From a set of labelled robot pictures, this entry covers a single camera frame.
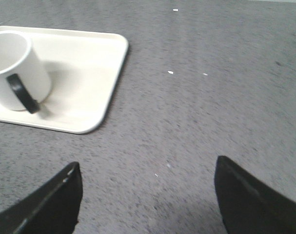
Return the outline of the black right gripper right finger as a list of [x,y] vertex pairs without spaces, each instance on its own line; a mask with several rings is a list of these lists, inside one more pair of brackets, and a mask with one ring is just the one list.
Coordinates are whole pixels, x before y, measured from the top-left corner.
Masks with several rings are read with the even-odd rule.
[[218,156],[215,191],[229,234],[296,234],[296,202]]

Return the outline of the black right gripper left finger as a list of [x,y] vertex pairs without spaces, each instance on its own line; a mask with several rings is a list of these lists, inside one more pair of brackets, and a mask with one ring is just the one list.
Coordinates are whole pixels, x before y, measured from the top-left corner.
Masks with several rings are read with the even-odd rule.
[[71,162],[44,185],[0,212],[0,234],[71,234],[82,200],[78,162]]

